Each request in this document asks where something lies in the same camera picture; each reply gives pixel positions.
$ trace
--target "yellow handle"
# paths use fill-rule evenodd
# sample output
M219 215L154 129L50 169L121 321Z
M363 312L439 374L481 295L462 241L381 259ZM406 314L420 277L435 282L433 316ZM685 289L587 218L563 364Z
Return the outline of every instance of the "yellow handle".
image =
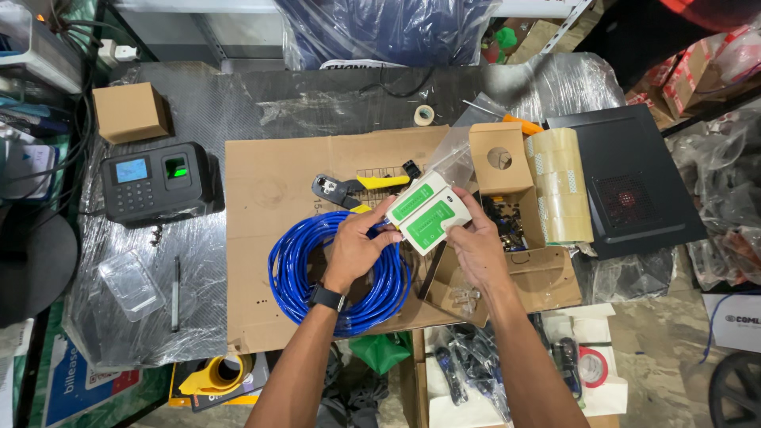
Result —
M362 214L363 212L370 211L372 208L365 205L364 203L360 206L355 206L354 208L350 209L351 212L356 212L357 214Z
M223 356L217 356L209 360L205 368L193 372L180 385L180 392L186 395L223 395L232 392L243 383L243 380L253 368L251 355L235 356L240 371L234 379L223 379L219 375L219 365L224 360Z
M359 180L359 182L362 183L362 186L365 186L365 189L372 190L372 189L381 189L383 187L398 186L400 184L407 184L409 183L409 176L400 175L399 177L383 177L383 178L357 176L357 180Z
M536 134L536 133L541 133L544 130L543 127L535 123L529 122L528 120L525 120L525 119L520 119L515 116L511 116L509 114L505 114L505 118L502 119L502 122L520 122L521 132L529 136L532 136L533 134Z

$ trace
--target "coiled cable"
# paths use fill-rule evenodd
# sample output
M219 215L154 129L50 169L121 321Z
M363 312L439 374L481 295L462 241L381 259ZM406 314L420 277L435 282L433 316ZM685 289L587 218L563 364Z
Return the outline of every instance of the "coiled cable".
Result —
M302 220L269 252L269 286L280 309L296 324L307 315L312 293L307 279L307 256L317 245L330 245L339 223L349 214L334 211ZM370 228L368 237L377 235ZM333 336L355 336L391 318L404 305L411 284L409 266L400 256L399 244L386 246L373 266L372 288L362 300L339 313Z

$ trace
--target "black watch strap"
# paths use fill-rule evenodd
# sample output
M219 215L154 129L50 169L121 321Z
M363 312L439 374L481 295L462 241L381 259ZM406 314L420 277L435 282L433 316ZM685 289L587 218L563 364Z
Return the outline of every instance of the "black watch strap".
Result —
M314 281L311 285L312 296L310 296L308 303L310 308L319 303L341 312L346 300L345 295L326 289L320 281Z

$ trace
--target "crimping tool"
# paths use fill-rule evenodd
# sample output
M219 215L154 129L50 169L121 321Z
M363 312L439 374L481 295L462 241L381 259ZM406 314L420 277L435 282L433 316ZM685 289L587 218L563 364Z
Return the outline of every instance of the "crimping tool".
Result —
M318 174L312 182L312 192L352 212L370 211L370 207L353 196L364 190L389 188L390 193L399 193L410 181L420 176L420 168L410 160L402 165L407 175L399 177L360 177L340 181L325 174Z

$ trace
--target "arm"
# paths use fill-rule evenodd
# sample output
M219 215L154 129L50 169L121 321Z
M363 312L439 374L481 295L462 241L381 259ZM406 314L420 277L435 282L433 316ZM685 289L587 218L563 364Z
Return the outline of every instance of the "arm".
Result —
M465 229L447 231L466 279L477 287L489 309L505 380L505 393L516 428L588 428L536 331L528 321L505 261L497 226L466 190L454 188L473 217Z
M394 196L386 198L375 209L349 216L339 225L323 276L326 289L346 295L352 282L372 268L388 244L402 240L402 235L390 228L372 240L367 236L393 201ZM327 306L315 305L309 310L267 379L246 428L314 426L336 320L338 312Z

